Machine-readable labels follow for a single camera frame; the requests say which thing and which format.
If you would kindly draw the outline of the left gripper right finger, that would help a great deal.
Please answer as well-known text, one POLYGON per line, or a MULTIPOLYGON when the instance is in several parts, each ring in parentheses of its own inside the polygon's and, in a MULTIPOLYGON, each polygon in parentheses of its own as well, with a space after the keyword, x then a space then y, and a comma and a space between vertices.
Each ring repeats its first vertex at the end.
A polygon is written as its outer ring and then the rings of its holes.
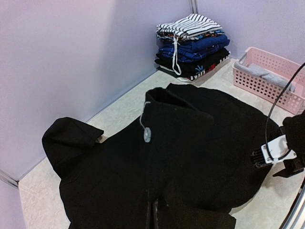
POLYGON ((163 198, 156 199, 152 204, 152 228, 165 229, 165 201, 163 198))

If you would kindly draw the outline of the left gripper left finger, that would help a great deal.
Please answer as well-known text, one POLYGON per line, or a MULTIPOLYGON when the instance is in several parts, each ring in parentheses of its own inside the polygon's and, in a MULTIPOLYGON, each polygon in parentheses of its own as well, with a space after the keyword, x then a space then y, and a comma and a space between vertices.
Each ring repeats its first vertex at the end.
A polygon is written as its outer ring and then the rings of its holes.
POLYGON ((142 197, 142 229, 151 228, 151 202, 149 189, 143 190, 142 197))

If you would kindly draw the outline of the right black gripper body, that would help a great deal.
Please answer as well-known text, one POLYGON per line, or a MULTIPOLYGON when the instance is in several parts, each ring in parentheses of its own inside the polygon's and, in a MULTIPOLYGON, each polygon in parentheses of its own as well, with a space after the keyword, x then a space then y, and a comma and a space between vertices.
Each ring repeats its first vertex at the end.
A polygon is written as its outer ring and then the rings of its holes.
POLYGON ((288 149, 296 153, 296 158, 285 159, 285 168, 275 173, 273 177, 292 177, 302 173, 305 168, 305 115, 299 114, 285 118, 282 129, 288 149))

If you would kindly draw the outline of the black white striped shirt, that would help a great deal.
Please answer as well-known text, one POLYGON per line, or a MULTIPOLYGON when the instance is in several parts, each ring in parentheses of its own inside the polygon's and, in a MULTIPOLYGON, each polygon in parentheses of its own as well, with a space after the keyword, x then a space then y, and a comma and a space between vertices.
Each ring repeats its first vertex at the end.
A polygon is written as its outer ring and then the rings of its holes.
POLYGON ((190 39, 207 32, 222 30, 222 26, 212 19, 200 15, 190 14, 174 22, 158 24, 156 33, 159 37, 178 37, 190 39))

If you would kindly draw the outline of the pink plastic laundry basket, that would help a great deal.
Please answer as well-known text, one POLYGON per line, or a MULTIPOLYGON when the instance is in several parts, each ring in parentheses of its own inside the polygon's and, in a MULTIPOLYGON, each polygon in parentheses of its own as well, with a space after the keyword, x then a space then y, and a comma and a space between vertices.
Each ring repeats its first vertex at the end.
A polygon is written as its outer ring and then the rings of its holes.
POLYGON ((297 115, 305 110, 305 69, 302 68, 280 95, 299 64, 255 47, 233 64, 234 85, 297 115))

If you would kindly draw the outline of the grey garment in basket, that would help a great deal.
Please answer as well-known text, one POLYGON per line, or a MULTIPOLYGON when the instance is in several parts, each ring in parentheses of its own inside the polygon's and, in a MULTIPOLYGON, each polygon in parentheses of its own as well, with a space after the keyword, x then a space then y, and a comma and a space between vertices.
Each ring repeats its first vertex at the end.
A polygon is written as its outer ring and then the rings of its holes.
POLYGON ((283 77, 273 74, 270 71, 260 67, 257 64, 245 66, 238 61, 234 63, 234 68, 238 71, 239 78, 236 82, 246 88, 260 91, 263 86, 273 84, 277 88, 284 88, 288 84, 288 80, 283 77))

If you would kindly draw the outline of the black printed folded garment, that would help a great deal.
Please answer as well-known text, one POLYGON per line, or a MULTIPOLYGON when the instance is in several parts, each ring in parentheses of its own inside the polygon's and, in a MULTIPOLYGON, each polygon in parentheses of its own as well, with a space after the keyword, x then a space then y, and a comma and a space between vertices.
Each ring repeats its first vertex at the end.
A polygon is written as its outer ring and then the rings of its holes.
POLYGON ((159 65, 158 69, 169 75, 177 78, 177 77, 184 77, 184 78, 191 78, 196 77, 200 78, 201 76, 209 73, 213 69, 215 69, 219 64, 226 61, 229 58, 230 52, 225 48, 197 61, 192 63, 184 63, 179 62, 178 65, 181 68, 181 74, 177 75, 176 72, 173 70, 172 61, 168 60, 165 57, 162 57, 161 54, 157 54, 157 59, 155 63, 159 65))

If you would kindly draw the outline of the dark blue folded garment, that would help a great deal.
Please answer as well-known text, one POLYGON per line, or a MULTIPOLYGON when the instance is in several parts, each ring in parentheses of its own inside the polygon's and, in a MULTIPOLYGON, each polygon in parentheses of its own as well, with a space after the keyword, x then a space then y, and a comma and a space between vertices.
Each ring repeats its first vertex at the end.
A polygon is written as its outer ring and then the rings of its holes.
POLYGON ((207 37, 196 41, 164 44, 158 54, 165 58, 177 58, 178 62, 191 63, 199 61, 228 46, 230 39, 226 35, 207 37))

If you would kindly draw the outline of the aluminium front rail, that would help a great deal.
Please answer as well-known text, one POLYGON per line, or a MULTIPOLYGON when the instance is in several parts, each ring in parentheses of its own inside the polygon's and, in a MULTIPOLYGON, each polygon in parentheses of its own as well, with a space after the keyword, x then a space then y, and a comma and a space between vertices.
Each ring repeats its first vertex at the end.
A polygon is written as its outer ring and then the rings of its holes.
POLYGON ((305 180, 279 229, 305 229, 305 180))

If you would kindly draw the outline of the left aluminium corner post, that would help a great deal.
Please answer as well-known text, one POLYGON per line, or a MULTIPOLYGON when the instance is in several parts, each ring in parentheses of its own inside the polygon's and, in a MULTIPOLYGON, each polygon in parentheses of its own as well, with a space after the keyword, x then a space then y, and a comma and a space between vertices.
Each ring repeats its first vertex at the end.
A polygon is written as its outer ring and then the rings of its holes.
POLYGON ((5 184, 19 190, 19 180, 9 175, 2 169, 0 169, 0 180, 3 181, 5 184))

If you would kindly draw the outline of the aluminium corner post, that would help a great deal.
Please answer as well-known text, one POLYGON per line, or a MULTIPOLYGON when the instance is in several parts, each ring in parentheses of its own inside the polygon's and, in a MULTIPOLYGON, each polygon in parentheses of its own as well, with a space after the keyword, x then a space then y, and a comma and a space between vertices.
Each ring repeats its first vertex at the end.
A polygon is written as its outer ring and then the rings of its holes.
POLYGON ((189 0, 191 13, 198 14, 198 3, 197 0, 189 0))
POLYGON ((3 181, 5 184, 19 190, 19 180, 9 175, 2 169, 0 169, 0 180, 3 181))

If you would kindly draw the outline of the right aluminium corner post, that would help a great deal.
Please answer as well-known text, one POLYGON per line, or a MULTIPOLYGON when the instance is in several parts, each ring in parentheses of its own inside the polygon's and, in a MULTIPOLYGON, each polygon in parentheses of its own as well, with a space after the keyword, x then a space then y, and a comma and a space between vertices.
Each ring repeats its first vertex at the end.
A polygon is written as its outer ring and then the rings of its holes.
POLYGON ((189 0, 191 13, 198 14, 198 3, 197 0, 189 0))

